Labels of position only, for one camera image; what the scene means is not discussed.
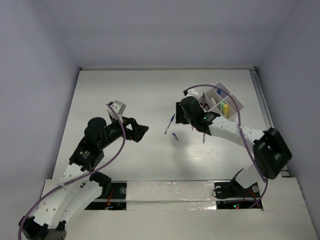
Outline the blue pen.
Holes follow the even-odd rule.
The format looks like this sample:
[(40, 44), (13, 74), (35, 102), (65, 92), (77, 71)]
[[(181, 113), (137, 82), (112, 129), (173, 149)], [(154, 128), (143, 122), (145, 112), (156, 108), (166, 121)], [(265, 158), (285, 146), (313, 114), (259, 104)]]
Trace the blue pen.
[(169, 121), (169, 123), (168, 123), (168, 125), (167, 125), (167, 127), (166, 127), (166, 129), (165, 129), (165, 132), (164, 132), (165, 135), (166, 135), (167, 132), (169, 131), (169, 128), (170, 128), (172, 122), (173, 122), (174, 119), (175, 119), (175, 115), (176, 115), (176, 114), (173, 114), (173, 116), (171, 117), (171, 119), (170, 119), (170, 121)]

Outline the black handled scissors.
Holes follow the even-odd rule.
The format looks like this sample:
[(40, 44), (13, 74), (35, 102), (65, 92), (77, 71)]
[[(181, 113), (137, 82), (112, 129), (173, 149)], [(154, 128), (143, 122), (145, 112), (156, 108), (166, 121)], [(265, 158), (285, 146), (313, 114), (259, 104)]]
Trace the black handled scissors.
[(207, 97), (204, 92), (202, 93), (202, 107), (205, 111), (208, 111), (210, 109), (208, 105)]

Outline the clear green tube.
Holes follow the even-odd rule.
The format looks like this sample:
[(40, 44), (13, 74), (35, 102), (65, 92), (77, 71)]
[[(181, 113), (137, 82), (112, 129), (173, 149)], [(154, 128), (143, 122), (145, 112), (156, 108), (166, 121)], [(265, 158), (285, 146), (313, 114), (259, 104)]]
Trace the clear green tube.
[(221, 102), (221, 103), (220, 103), (220, 112), (221, 112), (221, 113), (224, 113), (224, 105), (225, 105), (224, 102)]

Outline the yellow white glue stick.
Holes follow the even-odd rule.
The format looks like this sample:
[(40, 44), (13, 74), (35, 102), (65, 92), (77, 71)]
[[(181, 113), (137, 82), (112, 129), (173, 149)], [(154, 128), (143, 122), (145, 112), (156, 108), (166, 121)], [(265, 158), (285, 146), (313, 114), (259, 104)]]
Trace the yellow white glue stick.
[(223, 116), (228, 119), (229, 117), (229, 106), (227, 104), (223, 105)]

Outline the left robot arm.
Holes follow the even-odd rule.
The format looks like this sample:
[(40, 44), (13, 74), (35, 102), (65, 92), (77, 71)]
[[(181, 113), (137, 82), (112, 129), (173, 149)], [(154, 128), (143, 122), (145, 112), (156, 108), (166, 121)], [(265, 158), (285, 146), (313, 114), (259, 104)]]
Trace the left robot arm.
[(36, 203), (20, 220), (18, 238), (65, 239), (70, 225), (93, 200), (112, 193), (112, 179), (98, 167), (103, 150), (119, 138), (137, 143), (148, 130), (134, 118), (112, 119), (111, 124), (101, 117), (89, 120), (58, 186), (40, 199), (42, 205)]

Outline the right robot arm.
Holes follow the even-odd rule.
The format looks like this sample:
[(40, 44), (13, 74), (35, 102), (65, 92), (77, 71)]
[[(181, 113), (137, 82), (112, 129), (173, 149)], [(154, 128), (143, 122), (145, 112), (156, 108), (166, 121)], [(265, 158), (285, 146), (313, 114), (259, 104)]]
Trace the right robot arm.
[(177, 124), (189, 124), (198, 132), (228, 140), (244, 147), (252, 164), (232, 178), (230, 190), (242, 196), (249, 187), (262, 180), (274, 180), (292, 159), (292, 153), (275, 128), (253, 129), (230, 121), (214, 111), (204, 111), (199, 101), (188, 96), (175, 104)]

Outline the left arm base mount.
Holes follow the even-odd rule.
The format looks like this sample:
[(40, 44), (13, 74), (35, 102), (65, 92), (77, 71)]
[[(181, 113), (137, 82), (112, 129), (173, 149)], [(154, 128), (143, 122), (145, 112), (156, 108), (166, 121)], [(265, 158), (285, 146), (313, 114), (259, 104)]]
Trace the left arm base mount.
[(101, 188), (101, 195), (92, 201), (85, 210), (126, 210), (126, 182), (112, 182), (112, 179), (101, 173), (96, 172), (89, 177), (88, 181), (81, 184), (83, 189), (88, 182), (97, 182)]

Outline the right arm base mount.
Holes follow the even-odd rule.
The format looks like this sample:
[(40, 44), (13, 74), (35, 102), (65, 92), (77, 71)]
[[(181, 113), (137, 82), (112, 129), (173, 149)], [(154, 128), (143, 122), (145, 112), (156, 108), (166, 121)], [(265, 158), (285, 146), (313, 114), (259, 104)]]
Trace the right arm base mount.
[(211, 194), (216, 199), (218, 210), (239, 209), (263, 209), (260, 199), (260, 189), (255, 182), (247, 188), (242, 187), (236, 177), (240, 171), (229, 181), (218, 181), (214, 183)]

